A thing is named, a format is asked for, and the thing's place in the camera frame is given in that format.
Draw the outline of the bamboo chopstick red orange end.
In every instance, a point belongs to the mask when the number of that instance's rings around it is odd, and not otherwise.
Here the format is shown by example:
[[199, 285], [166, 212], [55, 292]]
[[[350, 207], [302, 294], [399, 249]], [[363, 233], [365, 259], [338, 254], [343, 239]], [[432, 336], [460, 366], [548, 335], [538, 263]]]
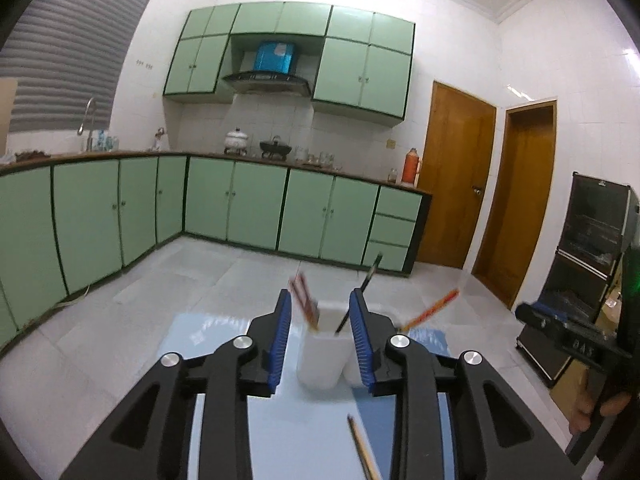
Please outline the bamboo chopstick red orange end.
[[431, 305], [431, 307], [428, 307], [420, 315], [416, 316], [406, 324], [401, 325], [398, 328], [398, 332], [408, 333], [409, 330], [412, 330], [416, 326], [422, 325], [442, 309], [445, 309], [448, 304], [451, 304], [457, 298], [457, 296], [459, 296], [459, 289], [455, 288], [453, 290], [450, 290], [450, 292], [448, 292], [446, 296], [443, 296], [442, 298], [437, 300], [434, 304]]

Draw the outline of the plain bamboo chopstick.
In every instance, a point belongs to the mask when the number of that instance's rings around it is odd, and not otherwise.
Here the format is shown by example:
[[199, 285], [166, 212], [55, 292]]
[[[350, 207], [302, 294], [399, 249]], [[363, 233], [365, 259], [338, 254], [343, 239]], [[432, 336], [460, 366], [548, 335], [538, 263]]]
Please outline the plain bamboo chopstick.
[[354, 440], [354, 445], [360, 460], [364, 478], [367, 480], [381, 480], [382, 477], [378, 473], [378, 466], [375, 465], [375, 461], [369, 452], [366, 442], [364, 442], [363, 434], [358, 428], [355, 417], [348, 415], [347, 423], [349, 431], [352, 434], [352, 440]]

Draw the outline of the green lower kitchen cabinets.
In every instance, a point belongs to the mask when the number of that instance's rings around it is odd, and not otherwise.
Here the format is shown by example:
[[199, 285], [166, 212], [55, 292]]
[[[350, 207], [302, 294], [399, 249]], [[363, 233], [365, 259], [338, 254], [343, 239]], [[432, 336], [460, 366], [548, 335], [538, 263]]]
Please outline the green lower kitchen cabinets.
[[1, 339], [183, 235], [411, 273], [431, 196], [221, 155], [116, 153], [1, 169]]

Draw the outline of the cardboard box on floor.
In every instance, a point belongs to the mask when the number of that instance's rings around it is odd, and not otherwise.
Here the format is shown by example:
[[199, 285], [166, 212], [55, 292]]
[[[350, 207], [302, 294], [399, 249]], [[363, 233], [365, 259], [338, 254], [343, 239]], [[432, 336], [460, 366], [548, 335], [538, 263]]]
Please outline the cardboard box on floor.
[[[613, 284], [605, 292], [596, 325], [606, 334], [614, 333], [620, 322], [620, 312], [622, 312], [622, 268], [618, 268]], [[570, 359], [558, 382], [551, 388], [551, 399], [566, 419], [570, 419], [572, 414], [585, 369], [585, 364]]]

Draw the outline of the wooden door right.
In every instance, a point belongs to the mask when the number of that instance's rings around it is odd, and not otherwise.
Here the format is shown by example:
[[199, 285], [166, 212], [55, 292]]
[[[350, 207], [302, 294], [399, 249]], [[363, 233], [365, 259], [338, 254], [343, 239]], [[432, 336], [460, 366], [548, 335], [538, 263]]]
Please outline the wooden door right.
[[498, 177], [472, 274], [513, 307], [539, 240], [551, 190], [556, 102], [506, 112]]

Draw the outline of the black glass cabinet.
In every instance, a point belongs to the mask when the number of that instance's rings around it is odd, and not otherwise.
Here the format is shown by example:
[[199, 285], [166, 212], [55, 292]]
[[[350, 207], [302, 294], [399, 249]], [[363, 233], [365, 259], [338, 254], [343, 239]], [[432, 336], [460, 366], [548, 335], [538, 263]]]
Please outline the black glass cabinet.
[[[629, 185], [575, 172], [551, 270], [534, 302], [562, 311], [576, 323], [596, 326], [618, 268], [622, 268], [620, 319], [639, 317], [639, 197]], [[549, 386], [575, 359], [547, 337], [547, 326], [525, 324], [516, 346]]]

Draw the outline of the light blue table mat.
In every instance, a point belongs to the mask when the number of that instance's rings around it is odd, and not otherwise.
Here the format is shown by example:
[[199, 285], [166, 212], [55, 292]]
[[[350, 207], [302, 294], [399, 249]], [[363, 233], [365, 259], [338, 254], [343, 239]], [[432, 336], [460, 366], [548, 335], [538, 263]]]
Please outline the light blue table mat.
[[[185, 359], [213, 353], [246, 332], [248, 320], [201, 313], [180, 313], [172, 321], [157, 356], [168, 352]], [[269, 399], [247, 399], [253, 479], [364, 479], [349, 430], [352, 415], [366, 438], [376, 474], [390, 478], [395, 400], [370, 396], [340, 380], [331, 390], [309, 390], [297, 379], [302, 329], [292, 325], [280, 385]], [[188, 452], [187, 479], [198, 479], [204, 396], [196, 398]]]

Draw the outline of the white twin utensil holder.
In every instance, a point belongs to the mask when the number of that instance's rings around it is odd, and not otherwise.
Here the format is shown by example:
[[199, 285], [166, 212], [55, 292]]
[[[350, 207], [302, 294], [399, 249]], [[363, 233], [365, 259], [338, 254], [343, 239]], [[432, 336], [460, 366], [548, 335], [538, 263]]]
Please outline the white twin utensil holder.
[[346, 323], [336, 334], [338, 324], [347, 313], [346, 302], [320, 301], [319, 327], [305, 328], [300, 338], [297, 378], [311, 390], [330, 390], [340, 382], [363, 388], [352, 336]]

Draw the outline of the orange thermos flask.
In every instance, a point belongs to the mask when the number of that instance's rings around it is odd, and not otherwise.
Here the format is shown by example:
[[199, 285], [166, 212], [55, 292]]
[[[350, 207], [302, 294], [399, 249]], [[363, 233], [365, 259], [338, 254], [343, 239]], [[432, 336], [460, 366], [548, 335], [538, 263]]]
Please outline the orange thermos flask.
[[401, 183], [408, 185], [416, 184], [416, 177], [420, 172], [420, 156], [415, 148], [410, 148], [405, 156], [404, 166], [402, 167]]

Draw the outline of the small glass jar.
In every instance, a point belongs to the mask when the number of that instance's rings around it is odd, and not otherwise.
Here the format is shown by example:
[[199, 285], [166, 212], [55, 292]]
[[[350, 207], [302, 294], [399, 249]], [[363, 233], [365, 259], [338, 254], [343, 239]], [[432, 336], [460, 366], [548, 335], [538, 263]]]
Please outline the small glass jar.
[[387, 175], [387, 182], [396, 184], [398, 181], [398, 172], [395, 168], [392, 168]]

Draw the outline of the glass cups on counter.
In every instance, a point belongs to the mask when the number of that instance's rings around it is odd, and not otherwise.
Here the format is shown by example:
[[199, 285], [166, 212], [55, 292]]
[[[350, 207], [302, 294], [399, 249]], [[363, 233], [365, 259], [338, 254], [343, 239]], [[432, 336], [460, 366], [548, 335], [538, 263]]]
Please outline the glass cups on counter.
[[311, 153], [308, 148], [296, 146], [296, 148], [294, 148], [294, 162], [300, 166], [332, 169], [334, 167], [334, 155], [329, 152], [314, 154]]

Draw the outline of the small kettle on counter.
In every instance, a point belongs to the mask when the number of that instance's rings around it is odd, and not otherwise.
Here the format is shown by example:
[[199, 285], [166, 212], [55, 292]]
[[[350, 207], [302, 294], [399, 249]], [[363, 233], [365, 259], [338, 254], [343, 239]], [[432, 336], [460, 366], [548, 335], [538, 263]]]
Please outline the small kettle on counter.
[[153, 151], [161, 151], [163, 149], [163, 137], [165, 135], [164, 128], [158, 128], [157, 132], [154, 134], [154, 141], [152, 145]]

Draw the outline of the white cooking pot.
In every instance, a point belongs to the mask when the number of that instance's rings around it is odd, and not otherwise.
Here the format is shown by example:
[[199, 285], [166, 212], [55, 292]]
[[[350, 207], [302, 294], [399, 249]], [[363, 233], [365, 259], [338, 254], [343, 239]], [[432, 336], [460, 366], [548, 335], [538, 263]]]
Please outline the white cooking pot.
[[245, 156], [248, 151], [248, 135], [240, 128], [229, 131], [224, 137], [224, 154]]

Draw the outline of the black wok on stove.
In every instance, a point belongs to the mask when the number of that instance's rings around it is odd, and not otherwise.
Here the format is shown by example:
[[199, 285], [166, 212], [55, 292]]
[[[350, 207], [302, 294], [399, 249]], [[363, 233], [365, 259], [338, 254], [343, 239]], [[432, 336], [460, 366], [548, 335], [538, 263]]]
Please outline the black wok on stove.
[[274, 136], [271, 140], [259, 142], [262, 151], [262, 159], [280, 160], [285, 162], [288, 154], [292, 152], [292, 148], [284, 143], [280, 136]]

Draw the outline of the chrome sink faucet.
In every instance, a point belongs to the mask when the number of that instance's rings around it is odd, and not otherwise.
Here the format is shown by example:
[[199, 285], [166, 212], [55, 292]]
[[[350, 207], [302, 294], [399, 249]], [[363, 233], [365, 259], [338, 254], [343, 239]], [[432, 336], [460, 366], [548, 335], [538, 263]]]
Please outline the chrome sink faucet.
[[90, 152], [92, 149], [92, 138], [94, 123], [96, 122], [96, 98], [92, 96], [88, 99], [84, 117], [81, 119], [80, 125], [76, 131], [78, 138], [83, 138], [84, 142], [81, 144], [81, 153]]

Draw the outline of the blue box above hood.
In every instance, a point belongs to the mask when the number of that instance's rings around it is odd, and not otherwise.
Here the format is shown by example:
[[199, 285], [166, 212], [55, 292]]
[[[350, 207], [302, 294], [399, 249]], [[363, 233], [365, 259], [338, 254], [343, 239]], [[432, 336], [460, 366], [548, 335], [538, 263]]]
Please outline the blue box above hood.
[[294, 64], [295, 53], [295, 44], [264, 41], [257, 48], [253, 70], [289, 74]]

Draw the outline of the black range hood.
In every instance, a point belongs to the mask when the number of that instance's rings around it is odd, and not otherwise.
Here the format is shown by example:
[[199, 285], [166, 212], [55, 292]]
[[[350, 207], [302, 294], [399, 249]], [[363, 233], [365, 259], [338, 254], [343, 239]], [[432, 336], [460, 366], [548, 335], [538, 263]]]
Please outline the black range hood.
[[306, 79], [285, 73], [270, 72], [269, 70], [249, 70], [237, 74], [224, 76], [222, 80], [235, 93], [241, 94], [287, 94], [288, 96], [302, 96], [309, 98], [310, 87]]

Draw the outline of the cardboard box with device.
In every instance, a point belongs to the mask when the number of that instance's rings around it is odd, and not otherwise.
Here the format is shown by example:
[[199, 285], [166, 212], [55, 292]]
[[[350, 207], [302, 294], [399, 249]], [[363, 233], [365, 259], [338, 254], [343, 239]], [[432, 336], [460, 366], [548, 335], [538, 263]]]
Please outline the cardboard box with device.
[[0, 155], [6, 154], [6, 139], [8, 138], [11, 115], [17, 90], [15, 78], [0, 79]]

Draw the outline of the grey window roller blind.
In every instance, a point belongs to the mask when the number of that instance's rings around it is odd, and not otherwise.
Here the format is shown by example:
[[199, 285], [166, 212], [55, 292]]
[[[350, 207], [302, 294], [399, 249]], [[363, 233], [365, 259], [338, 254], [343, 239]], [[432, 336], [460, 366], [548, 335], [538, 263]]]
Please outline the grey window roller blind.
[[150, 0], [32, 0], [1, 50], [17, 80], [10, 133], [110, 126], [122, 64]]

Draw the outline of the green upper wall cabinets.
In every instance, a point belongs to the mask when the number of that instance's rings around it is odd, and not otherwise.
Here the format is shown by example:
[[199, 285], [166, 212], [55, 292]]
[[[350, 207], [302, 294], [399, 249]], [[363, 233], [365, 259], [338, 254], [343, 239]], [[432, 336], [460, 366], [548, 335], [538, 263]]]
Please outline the green upper wall cabinets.
[[230, 103], [241, 93], [222, 78], [253, 70], [264, 41], [295, 44], [291, 75], [322, 113], [396, 126], [406, 118], [413, 22], [344, 6], [299, 1], [227, 3], [193, 9], [172, 56], [164, 96]]

